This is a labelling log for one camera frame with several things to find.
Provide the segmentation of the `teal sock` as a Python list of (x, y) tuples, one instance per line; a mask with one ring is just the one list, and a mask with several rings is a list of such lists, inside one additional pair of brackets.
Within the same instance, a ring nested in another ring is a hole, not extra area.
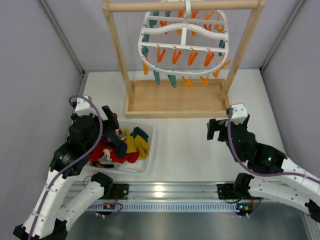
[(140, 136), (146, 142), (148, 142), (148, 139), (149, 139), (149, 135), (138, 126), (133, 129), (133, 131), (131, 132), (130, 136), (132, 136), (133, 138), (136, 138), (137, 136)]

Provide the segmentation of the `mustard sock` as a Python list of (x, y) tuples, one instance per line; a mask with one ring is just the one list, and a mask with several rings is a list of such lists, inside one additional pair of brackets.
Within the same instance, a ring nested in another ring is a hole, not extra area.
[(127, 145), (127, 150), (126, 150), (127, 154), (138, 152), (138, 149), (135, 145), (135, 140), (131, 136), (131, 133), (129, 132), (129, 130), (127, 128), (119, 129), (117, 131), (117, 135)]
[(139, 160), (146, 159), (149, 156), (150, 145), (141, 136), (138, 135), (134, 138), (134, 145), (139, 151)]

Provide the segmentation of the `white round clip hanger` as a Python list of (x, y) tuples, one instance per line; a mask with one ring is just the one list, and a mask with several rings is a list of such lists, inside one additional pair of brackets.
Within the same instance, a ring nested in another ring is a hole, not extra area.
[[(191, 1), (186, 8), (172, 14), (170, 11), (145, 13), (138, 39), (138, 53), (143, 72), (182, 77), (206, 77), (230, 63), (229, 26), (223, 10), (193, 10)], [(186, 57), (191, 66), (203, 57), (204, 70), (173, 70), (165, 67)]]

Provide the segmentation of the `dark navy sock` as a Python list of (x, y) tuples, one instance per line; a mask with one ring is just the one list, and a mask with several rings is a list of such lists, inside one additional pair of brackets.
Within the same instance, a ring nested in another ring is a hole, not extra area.
[(117, 135), (115, 132), (108, 130), (106, 132), (106, 136), (107, 138), (115, 145), (115, 154), (118, 158), (124, 158), (126, 153), (127, 153), (127, 149), (128, 146), (127, 144), (120, 139), (120, 136)]

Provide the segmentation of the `red sock with white pattern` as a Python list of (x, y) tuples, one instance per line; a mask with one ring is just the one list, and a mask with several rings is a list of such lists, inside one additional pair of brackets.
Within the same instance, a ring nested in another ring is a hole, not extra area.
[(120, 157), (117, 157), (114, 153), (111, 153), (110, 161), (114, 163), (119, 163), (119, 164), (123, 164), (125, 162), (133, 164), (138, 160), (139, 155), (140, 155), (140, 152), (136, 151), (136, 152), (126, 153), (124, 157), (120, 158)]

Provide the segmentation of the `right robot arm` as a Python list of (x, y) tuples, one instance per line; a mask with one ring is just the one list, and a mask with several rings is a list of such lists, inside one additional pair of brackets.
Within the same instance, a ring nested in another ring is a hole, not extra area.
[(314, 221), (320, 221), (320, 179), (295, 164), (277, 148), (260, 143), (248, 131), (249, 117), (237, 123), (227, 119), (210, 119), (207, 139), (228, 147), (235, 162), (245, 171), (239, 173), (233, 189), (240, 195), (269, 199), (294, 207)]

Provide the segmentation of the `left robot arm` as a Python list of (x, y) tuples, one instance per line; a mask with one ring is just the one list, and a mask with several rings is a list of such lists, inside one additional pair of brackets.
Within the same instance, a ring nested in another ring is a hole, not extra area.
[(70, 187), (77, 181), (90, 154), (104, 135), (119, 127), (118, 116), (105, 105), (107, 119), (102, 120), (95, 107), (93, 112), (81, 113), (75, 108), (71, 116), (67, 141), (53, 154), (47, 180), (41, 195), (28, 219), (16, 226), (13, 235), (20, 240), (64, 240), (76, 220), (98, 199), (107, 197), (113, 190), (113, 179), (97, 172), (88, 185), (65, 207), (62, 206)]

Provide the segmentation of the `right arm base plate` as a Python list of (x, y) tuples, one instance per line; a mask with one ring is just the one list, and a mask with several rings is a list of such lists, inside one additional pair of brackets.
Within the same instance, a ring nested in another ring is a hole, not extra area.
[(218, 198), (228, 203), (239, 203), (248, 201), (253, 205), (261, 197), (251, 196), (248, 185), (239, 185), (233, 183), (221, 183), (217, 185)]

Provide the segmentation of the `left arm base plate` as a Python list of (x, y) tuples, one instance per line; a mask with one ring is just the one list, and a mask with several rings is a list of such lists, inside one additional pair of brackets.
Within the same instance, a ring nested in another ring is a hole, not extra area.
[(129, 194), (129, 184), (126, 183), (114, 183), (110, 195), (111, 200), (127, 200)]

